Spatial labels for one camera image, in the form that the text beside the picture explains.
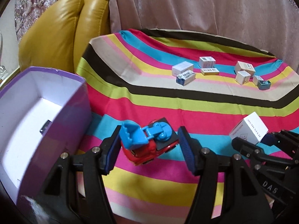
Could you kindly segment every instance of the small white box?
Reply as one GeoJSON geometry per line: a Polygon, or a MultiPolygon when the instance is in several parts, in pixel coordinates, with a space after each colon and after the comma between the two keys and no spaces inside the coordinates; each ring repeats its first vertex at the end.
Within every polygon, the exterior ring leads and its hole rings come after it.
{"type": "Polygon", "coordinates": [[[219,71],[217,68],[201,68],[200,72],[202,75],[218,75],[219,71]]]}
{"type": "Polygon", "coordinates": [[[236,82],[243,85],[248,83],[250,79],[250,74],[247,71],[238,71],[236,75],[236,82]]]}
{"type": "Polygon", "coordinates": [[[253,112],[242,119],[229,133],[229,136],[231,139],[240,137],[256,145],[262,140],[268,131],[268,128],[265,126],[261,118],[256,112],[253,112]]]}
{"type": "Polygon", "coordinates": [[[235,72],[237,73],[238,71],[247,71],[251,75],[251,77],[253,77],[253,75],[255,74],[253,65],[242,61],[238,61],[235,66],[235,72]]]}
{"type": "Polygon", "coordinates": [[[254,76],[252,81],[253,81],[254,85],[257,86],[259,81],[264,81],[264,79],[262,79],[262,77],[260,77],[260,76],[254,76]]]}
{"type": "Polygon", "coordinates": [[[201,68],[213,68],[215,66],[216,60],[211,56],[202,56],[199,58],[198,65],[201,68]]]}
{"type": "Polygon", "coordinates": [[[172,75],[176,77],[177,75],[183,73],[184,71],[187,71],[187,70],[193,71],[193,68],[194,68],[194,65],[192,63],[184,61],[180,64],[173,66],[171,71],[172,71],[172,75]]]}
{"type": "Polygon", "coordinates": [[[176,76],[176,82],[185,86],[195,79],[195,75],[196,73],[191,70],[184,71],[182,74],[176,76]]]}

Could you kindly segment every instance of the blue stripe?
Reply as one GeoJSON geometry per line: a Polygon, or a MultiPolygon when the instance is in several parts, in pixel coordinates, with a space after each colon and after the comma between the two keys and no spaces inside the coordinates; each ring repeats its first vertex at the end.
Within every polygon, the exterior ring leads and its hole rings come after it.
{"type": "MultiPolygon", "coordinates": [[[[103,140],[107,137],[110,137],[114,132],[116,126],[121,124],[122,121],[116,120],[109,115],[104,115],[102,117],[96,113],[92,113],[92,123],[89,126],[86,134],[95,136],[103,140]]],[[[299,127],[294,129],[293,132],[299,133],[299,127]]],[[[232,156],[234,153],[236,153],[236,151],[231,146],[231,139],[229,136],[201,134],[190,134],[190,136],[199,140],[203,147],[210,148],[216,154],[232,156]]],[[[280,151],[276,146],[269,147],[262,143],[259,143],[258,146],[262,147],[266,154],[280,151]]],[[[183,153],[179,145],[172,151],[159,156],[159,158],[184,161],[183,153]]]]}
{"type": "MultiPolygon", "coordinates": [[[[134,36],[129,31],[126,31],[126,30],[120,31],[120,35],[126,41],[126,43],[128,43],[129,45],[133,46],[134,48],[142,51],[146,55],[154,58],[155,60],[157,60],[159,62],[174,66],[183,61],[188,61],[188,62],[194,64],[194,68],[200,69],[197,61],[186,59],[184,57],[176,56],[176,55],[152,48],[151,46],[142,42],[140,39],[138,39],[136,36],[134,36]]],[[[277,60],[276,62],[266,63],[263,65],[256,66],[255,67],[255,70],[256,70],[255,75],[263,76],[263,75],[270,74],[270,73],[276,71],[282,63],[283,63],[282,60],[277,60]]],[[[231,75],[235,75],[234,66],[216,64],[215,67],[220,72],[225,72],[225,73],[228,73],[231,75]]]]}

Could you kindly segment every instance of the black stripe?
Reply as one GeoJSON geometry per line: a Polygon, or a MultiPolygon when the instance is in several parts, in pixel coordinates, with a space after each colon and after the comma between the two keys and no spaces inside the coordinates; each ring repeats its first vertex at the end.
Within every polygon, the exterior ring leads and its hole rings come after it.
{"type": "Polygon", "coordinates": [[[106,82],[117,87],[126,87],[130,93],[138,95],[149,95],[158,97],[192,99],[208,102],[230,103],[249,106],[259,106],[265,108],[281,109],[293,102],[299,95],[299,85],[283,96],[277,101],[268,101],[261,99],[251,99],[240,96],[225,95],[218,93],[198,92],[181,89],[168,89],[156,87],[135,86],[127,83],[117,74],[115,74],[110,67],[96,54],[92,45],[89,44],[83,58],[89,63],[91,68],[106,82]]]}
{"type": "Polygon", "coordinates": [[[271,55],[274,56],[270,52],[265,52],[262,50],[259,50],[251,45],[243,44],[238,41],[230,40],[223,37],[216,37],[209,34],[201,34],[201,33],[193,33],[193,32],[184,32],[184,31],[165,31],[165,30],[158,30],[158,29],[142,29],[143,33],[145,33],[147,36],[152,37],[163,37],[163,38],[171,38],[171,39],[177,39],[177,40],[194,40],[194,41],[203,41],[203,42],[210,42],[210,43],[216,43],[221,44],[224,46],[231,46],[235,48],[240,49],[246,49],[258,53],[262,53],[265,55],[271,55]]]}

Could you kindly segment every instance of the toy wheel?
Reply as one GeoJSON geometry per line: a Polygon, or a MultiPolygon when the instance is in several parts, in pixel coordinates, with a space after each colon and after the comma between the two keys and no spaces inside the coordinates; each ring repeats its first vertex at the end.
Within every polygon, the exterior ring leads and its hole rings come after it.
{"type": "Polygon", "coordinates": [[[172,148],[170,148],[169,150],[167,150],[165,153],[170,152],[171,150],[175,149],[176,145],[172,148]]]}
{"type": "Polygon", "coordinates": [[[153,161],[154,159],[151,159],[151,160],[148,160],[148,161],[145,161],[144,163],[142,163],[142,164],[147,164],[147,163],[149,163],[149,162],[151,162],[151,161],[153,161]]]}

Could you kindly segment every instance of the blue turntable of toy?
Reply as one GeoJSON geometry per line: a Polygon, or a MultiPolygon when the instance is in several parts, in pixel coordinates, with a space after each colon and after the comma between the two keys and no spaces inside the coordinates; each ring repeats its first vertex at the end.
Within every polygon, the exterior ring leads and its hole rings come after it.
{"type": "Polygon", "coordinates": [[[165,122],[155,122],[152,127],[140,125],[125,120],[119,131],[123,145],[128,150],[135,150],[149,143],[149,140],[168,141],[172,135],[172,128],[165,122]]]}

